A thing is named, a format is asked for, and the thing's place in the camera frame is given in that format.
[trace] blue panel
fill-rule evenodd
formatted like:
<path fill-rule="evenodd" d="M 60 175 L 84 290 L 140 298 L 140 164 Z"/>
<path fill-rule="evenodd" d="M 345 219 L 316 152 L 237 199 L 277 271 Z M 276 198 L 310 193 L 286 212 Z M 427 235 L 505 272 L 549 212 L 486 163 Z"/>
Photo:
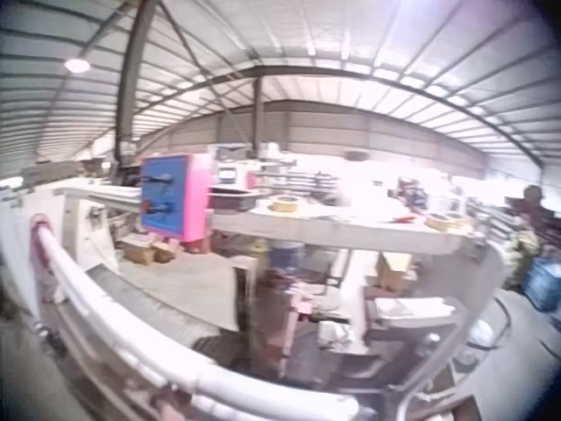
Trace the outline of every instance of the blue panel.
<path fill-rule="evenodd" d="M 187 166 L 187 155 L 154 157 L 144 161 L 140 172 L 143 179 L 141 223 L 148 230 L 178 238 L 183 236 Z M 156 181 L 162 178 L 171 181 Z M 164 211 L 148 213 L 148 205 Z"/>

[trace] person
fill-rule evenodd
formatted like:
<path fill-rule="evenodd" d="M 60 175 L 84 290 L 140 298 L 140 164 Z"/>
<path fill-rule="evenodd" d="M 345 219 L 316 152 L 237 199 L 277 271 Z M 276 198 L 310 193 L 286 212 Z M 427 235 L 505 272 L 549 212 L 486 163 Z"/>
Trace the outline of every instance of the person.
<path fill-rule="evenodd" d="M 539 186 L 524 189 L 523 199 L 508 199 L 511 215 L 521 218 L 520 229 L 505 245 L 507 266 L 512 272 L 503 285 L 504 289 L 522 292 L 526 274 L 534 258 L 540 253 L 540 241 L 536 233 L 545 229 L 554 212 L 542 206 L 543 193 Z"/>
<path fill-rule="evenodd" d="M 553 218 L 554 212 L 542 206 L 543 192 L 539 186 L 530 185 L 524 189 L 522 199 L 508 198 L 507 203 L 517 216 L 528 215 L 529 225 L 536 231 L 542 230 Z"/>

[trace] metal roof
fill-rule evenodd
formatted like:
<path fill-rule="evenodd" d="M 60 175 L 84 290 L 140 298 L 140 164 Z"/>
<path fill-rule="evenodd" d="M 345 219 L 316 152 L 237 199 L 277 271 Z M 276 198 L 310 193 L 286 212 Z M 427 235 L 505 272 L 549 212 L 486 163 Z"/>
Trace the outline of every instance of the metal roof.
<path fill-rule="evenodd" d="M 0 21 L 0 177 L 113 142 L 134 0 L 22 0 Z M 533 10 L 501 0 L 164 0 L 148 33 L 133 140 L 252 102 L 337 103 L 485 153 L 561 161 L 561 66 Z M 182 41 L 209 70 L 217 100 Z M 84 57 L 73 75 L 66 59 Z"/>

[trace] corrugated metal wall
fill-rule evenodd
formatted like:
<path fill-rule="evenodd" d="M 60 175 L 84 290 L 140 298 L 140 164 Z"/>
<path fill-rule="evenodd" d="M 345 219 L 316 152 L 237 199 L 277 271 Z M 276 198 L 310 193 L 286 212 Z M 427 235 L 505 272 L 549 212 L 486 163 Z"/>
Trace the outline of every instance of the corrugated metal wall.
<path fill-rule="evenodd" d="M 480 178 L 486 156 L 444 135 L 372 113 L 337 105 L 283 101 L 266 103 L 264 141 L 277 142 L 282 150 L 342 156 L 349 147 L 367 148 L 372 159 L 436 168 Z M 238 128 L 249 139 L 251 110 L 234 110 Z M 140 149 L 150 145 L 145 136 Z M 161 136 L 142 154 L 154 152 L 198 152 L 211 143 L 242 141 L 231 119 L 223 113 L 194 119 Z"/>

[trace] conveyor belt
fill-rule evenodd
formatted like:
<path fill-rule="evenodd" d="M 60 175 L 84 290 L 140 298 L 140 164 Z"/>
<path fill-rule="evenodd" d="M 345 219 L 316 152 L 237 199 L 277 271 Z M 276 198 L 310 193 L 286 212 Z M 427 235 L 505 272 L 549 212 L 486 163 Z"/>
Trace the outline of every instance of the conveyor belt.
<path fill-rule="evenodd" d="M 178 311 L 137 289 L 103 264 L 89 277 L 128 311 L 180 344 L 228 367 L 241 349 L 241 336 Z"/>

